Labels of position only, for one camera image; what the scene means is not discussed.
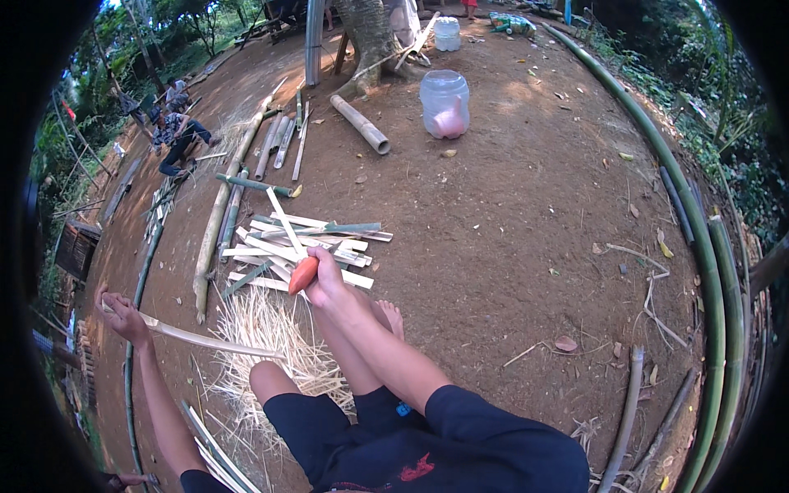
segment man in patterned shirt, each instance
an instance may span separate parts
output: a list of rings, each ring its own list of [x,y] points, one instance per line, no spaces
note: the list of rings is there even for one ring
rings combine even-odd
[[[174,164],[179,159],[181,162],[186,162],[184,151],[194,140],[195,134],[203,139],[210,148],[213,148],[221,140],[218,137],[212,137],[211,133],[199,121],[186,114],[170,113],[164,116],[162,108],[153,106],[149,116],[151,123],[154,124],[151,145],[156,155],[162,154],[162,144],[170,146],[170,152],[159,164],[159,172],[171,177],[180,178],[186,174],[187,170],[174,166]]]

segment orange knife handle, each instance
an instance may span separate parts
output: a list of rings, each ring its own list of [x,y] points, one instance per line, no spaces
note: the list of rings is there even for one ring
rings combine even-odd
[[[318,258],[307,257],[302,260],[290,275],[290,283],[288,284],[288,294],[293,296],[299,293],[302,289],[309,286],[309,283],[318,275]]]

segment yellow leaf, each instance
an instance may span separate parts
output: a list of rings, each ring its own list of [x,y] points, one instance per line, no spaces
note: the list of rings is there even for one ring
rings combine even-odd
[[[671,253],[671,250],[668,249],[665,243],[663,243],[662,241],[658,241],[658,244],[660,245],[660,251],[663,252],[663,255],[666,258],[668,259],[674,258],[674,254]]]

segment long dark pants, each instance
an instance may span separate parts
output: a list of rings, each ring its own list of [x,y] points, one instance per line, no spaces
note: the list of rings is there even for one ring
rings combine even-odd
[[[186,151],[186,148],[192,143],[195,135],[203,139],[206,144],[208,144],[208,141],[211,139],[211,132],[208,132],[199,121],[189,121],[181,138],[175,140],[173,147],[170,148],[170,152],[167,153],[167,156],[165,156],[159,164],[160,173],[173,177],[181,171],[181,168],[173,165],[183,156],[184,151]]]

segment red flag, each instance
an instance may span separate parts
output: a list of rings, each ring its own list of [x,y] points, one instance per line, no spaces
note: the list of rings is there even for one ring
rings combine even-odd
[[[61,99],[61,100],[60,100],[60,103],[63,105],[63,107],[65,108],[65,110],[69,112],[69,116],[71,117],[71,119],[72,119],[72,120],[76,120],[76,119],[77,119],[77,116],[74,114],[74,112],[71,110],[71,108],[69,108],[69,105],[67,105],[67,104],[65,103],[65,100],[64,100],[64,99]]]

